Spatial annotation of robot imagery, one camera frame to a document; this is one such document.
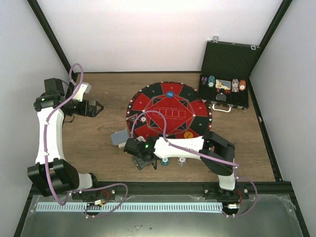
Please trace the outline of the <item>teal poker chip stack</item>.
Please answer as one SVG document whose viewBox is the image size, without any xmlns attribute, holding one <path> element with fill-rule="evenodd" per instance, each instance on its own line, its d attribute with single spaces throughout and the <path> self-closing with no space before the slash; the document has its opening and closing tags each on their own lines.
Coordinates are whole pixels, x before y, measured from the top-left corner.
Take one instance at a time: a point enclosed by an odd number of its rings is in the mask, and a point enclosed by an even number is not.
<svg viewBox="0 0 316 237">
<path fill-rule="evenodd" d="M 169 163 L 170 163 L 170 160 L 169 160 L 169 158 L 162 158 L 160 160 L 160 163 L 161 163 L 162 166 L 168 166 Z"/>
</svg>

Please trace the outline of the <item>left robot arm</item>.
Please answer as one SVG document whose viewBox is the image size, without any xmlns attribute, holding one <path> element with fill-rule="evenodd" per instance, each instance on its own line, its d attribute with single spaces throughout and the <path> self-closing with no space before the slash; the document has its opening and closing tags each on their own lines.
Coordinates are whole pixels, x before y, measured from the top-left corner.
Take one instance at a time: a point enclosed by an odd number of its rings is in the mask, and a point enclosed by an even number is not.
<svg viewBox="0 0 316 237">
<path fill-rule="evenodd" d="M 61 79 L 51 78 L 44 81 L 45 92 L 34 102 L 39 120 L 39 150 L 35 165 L 28 167 L 27 175 L 33 185 L 44 196 L 83 190 L 89 199 L 100 196 L 101 187 L 94 183 L 92 173 L 79 174 L 64 156 L 62 146 L 62 127 L 65 116 L 79 115 L 96 117 L 104 107 L 97 101 L 90 103 L 83 99 L 91 86 L 82 83 L 74 88 L 73 97 L 67 101 Z"/>
</svg>

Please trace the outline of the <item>blue round blind button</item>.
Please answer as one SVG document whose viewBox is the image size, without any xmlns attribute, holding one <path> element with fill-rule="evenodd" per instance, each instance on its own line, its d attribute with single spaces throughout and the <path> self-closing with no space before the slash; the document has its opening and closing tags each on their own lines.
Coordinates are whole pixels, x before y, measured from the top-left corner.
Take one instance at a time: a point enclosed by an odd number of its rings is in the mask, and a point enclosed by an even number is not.
<svg viewBox="0 0 316 237">
<path fill-rule="evenodd" d="M 168 92 L 166 93 L 166 97 L 168 97 L 168 98 L 174 97 L 174 92 L 173 92 L 173 91 L 168 91 Z"/>
</svg>

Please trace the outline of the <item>orange round blind button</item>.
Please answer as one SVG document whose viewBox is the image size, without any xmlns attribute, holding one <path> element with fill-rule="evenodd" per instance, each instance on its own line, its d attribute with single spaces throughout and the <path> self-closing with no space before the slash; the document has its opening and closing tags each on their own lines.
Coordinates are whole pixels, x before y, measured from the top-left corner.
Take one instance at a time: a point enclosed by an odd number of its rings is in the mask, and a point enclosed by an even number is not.
<svg viewBox="0 0 316 237">
<path fill-rule="evenodd" d="M 186 138 L 186 139 L 191 139 L 191 138 L 193 138 L 194 137 L 194 135 L 193 135 L 193 133 L 191 133 L 191 132 L 185 132 L 184 133 L 184 138 Z"/>
</svg>

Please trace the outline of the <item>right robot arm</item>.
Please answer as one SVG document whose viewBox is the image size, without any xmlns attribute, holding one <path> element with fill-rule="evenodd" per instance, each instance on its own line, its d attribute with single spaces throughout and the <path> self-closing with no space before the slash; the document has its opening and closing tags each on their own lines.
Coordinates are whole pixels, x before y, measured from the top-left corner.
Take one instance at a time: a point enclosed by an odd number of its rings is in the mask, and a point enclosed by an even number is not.
<svg viewBox="0 0 316 237">
<path fill-rule="evenodd" d="M 129 138 L 123 151 L 146 164 L 155 164 L 158 160 L 167 163 L 170 158 L 178 158 L 180 163 L 189 158 L 200 160 L 218 176 L 219 192 L 223 198 L 230 199 L 237 193 L 235 145 L 215 132 L 208 131 L 203 136 L 185 139 L 148 137 L 141 141 Z"/>
</svg>

